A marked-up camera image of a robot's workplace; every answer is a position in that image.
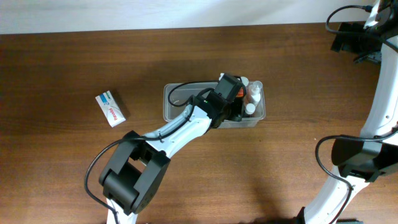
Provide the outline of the orange tablet tube white cap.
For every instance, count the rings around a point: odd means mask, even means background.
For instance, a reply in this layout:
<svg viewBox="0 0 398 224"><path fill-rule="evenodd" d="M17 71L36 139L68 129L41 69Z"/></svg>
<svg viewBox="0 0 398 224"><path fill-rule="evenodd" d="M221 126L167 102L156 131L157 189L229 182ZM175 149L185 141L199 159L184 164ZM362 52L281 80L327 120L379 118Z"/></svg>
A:
<svg viewBox="0 0 398 224"><path fill-rule="evenodd" d="M239 77L238 79L242 82L243 86L239 90L239 92L236 95L236 97L237 98L244 98L246 96L246 88L249 85L249 80L246 77Z"/></svg>

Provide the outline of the dark brown syrup bottle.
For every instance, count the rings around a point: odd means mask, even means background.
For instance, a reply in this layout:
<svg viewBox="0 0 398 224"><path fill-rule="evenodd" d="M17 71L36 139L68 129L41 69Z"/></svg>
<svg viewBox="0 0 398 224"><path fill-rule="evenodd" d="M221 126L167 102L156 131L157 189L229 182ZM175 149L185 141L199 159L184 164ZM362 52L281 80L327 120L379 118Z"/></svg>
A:
<svg viewBox="0 0 398 224"><path fill-rule="evenodd" d="M245 105L243 117L244 118L253 117L255 111L256 111L256 106L252 103L248 103Z"/></svg>

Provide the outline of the white Panadol box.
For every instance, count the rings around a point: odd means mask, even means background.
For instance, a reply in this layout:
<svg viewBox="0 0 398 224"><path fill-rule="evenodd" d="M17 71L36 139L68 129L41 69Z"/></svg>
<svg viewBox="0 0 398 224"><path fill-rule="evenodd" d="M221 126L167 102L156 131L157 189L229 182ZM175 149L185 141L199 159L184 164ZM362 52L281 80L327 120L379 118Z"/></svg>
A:
<svg viewBox="0 0 398 224"><path fill-rule="evenodd" d="M112 128L125 122L126 118L122 114L110 91L106 91L96 96L95 99Z"/></svg>

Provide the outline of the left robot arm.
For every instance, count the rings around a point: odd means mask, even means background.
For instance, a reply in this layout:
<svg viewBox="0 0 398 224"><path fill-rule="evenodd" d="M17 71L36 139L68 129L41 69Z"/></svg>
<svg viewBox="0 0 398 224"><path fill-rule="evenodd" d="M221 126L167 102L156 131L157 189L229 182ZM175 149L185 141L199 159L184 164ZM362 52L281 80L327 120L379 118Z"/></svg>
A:
<svg viewBox="0 0 398 224"><path fill-rule="evenodd" d="M127 133L99 176L108 207L108 223L134 223L153 199L170 160L181 148L231 116L241 79L224 74L214 88L189 98L185 109L165 126L143 136Z"/></svg>

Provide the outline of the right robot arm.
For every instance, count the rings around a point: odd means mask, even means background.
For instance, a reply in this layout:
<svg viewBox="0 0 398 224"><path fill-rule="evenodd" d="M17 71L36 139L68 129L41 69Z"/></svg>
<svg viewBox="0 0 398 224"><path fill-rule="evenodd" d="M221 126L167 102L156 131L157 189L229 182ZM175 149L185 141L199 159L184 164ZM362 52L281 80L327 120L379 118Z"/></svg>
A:
<svg viewBox="0 0 398 224"><path fill-rule="evenodd" d="M292 223L337 223L352 199L378 177L397 172L397 1L357 6L369 13L364 24L343 22L331 49L355 53L355 63L380 65L373 104L358 137L334 135L315 147L316 160L328 175L321 191L302 207Z"/></svg>

